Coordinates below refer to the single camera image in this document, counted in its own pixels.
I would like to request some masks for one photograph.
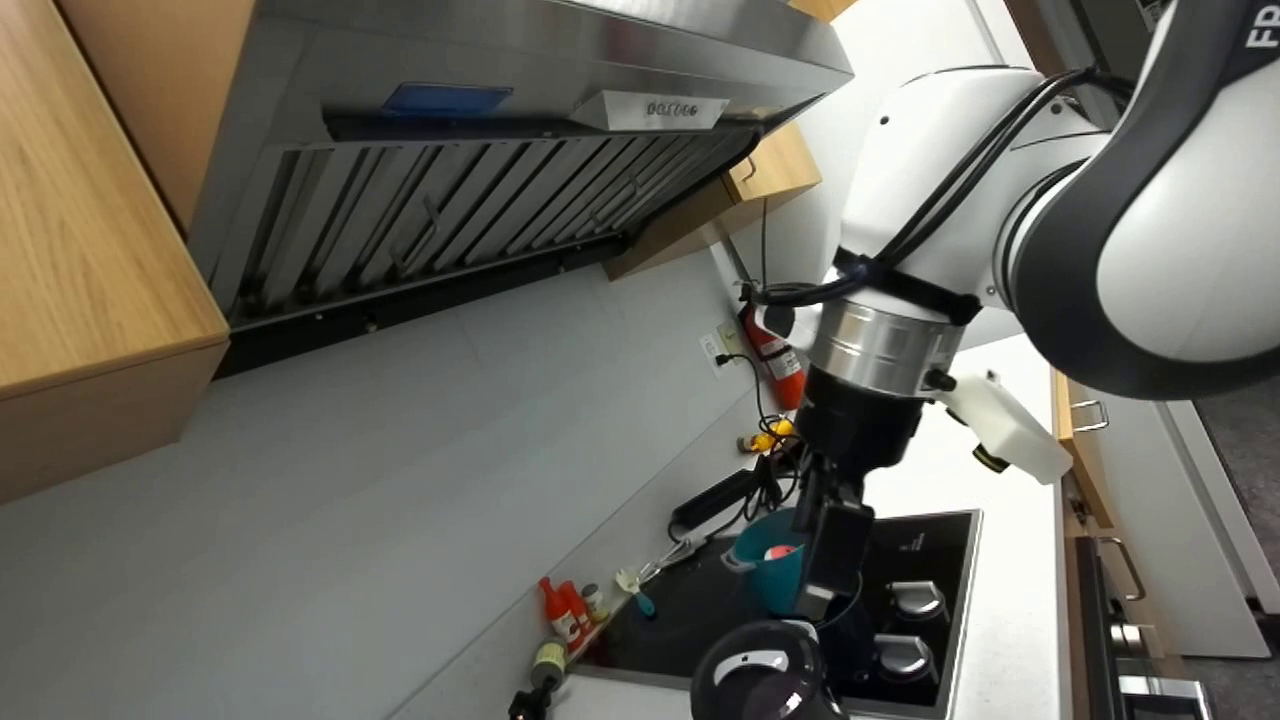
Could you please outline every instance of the stove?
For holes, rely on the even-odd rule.
[[[864,592],[837,600],[819,625],[837,694],[850,711],[942,717],[962,627],[970,513],[874,522],[864,552]],[[766,620],[746,577],[719,563],[717,541],[692,563],[657,577],[644,620],[633,606],[597,642],[579,673],[687,688],[697,661],[730,627]]]

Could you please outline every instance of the countertop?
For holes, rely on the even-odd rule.
[[[1047,429],[1051,371],[1024,337],[958,354],[953,371],[997,371]],[[878,517],[980,513],[948,720],[1064,720],[1064,499],[1055,484],[1036,484],[1019,469],[991,477],[970,459],[970,444],[942,409],[924,409],[903,465],[866,477],[866,506]],[[687,720],[687,696],[573,676],[555,720]]]

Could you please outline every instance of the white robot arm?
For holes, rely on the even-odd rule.
[[[1280,369],[1280,5],[1178,0],[1113,134],[1026,70],[903,83],[859,158],[798,431],[824,488],[894,465],[980,303],[1119,396]]]

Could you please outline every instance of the range hood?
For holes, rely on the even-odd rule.
[[[255,0],[188,244],[240,333],[609,258],[847,77],[782,0]]]

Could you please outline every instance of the white wall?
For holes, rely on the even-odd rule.
[[[387,717],[742,396],[722,316],[712,258],[587,267],[216,386],[0,509],[0,717]]]
[[[593,535],[584,535],[555,567],[555,582],[609,583],[618,567],[644,567],[672,552],[667,517],[687,496],[722,479],[742,465],[734,436],[755,423],[755,405],[742,396],[618,506]],[[497,720],[510,694],[527,682],[527,661],[542,643],[534,592],[522,592],[497,625],[455,652],[390,720]]]
[[[892,89],[954,66],[1026,66],[1004,0],[859,0],[837,22],[854,81],[798,116],[824,186],[766,212],[766,280],[819,280],[840,238],[859,146]],[[760,223],[734,238],[755,271]]]

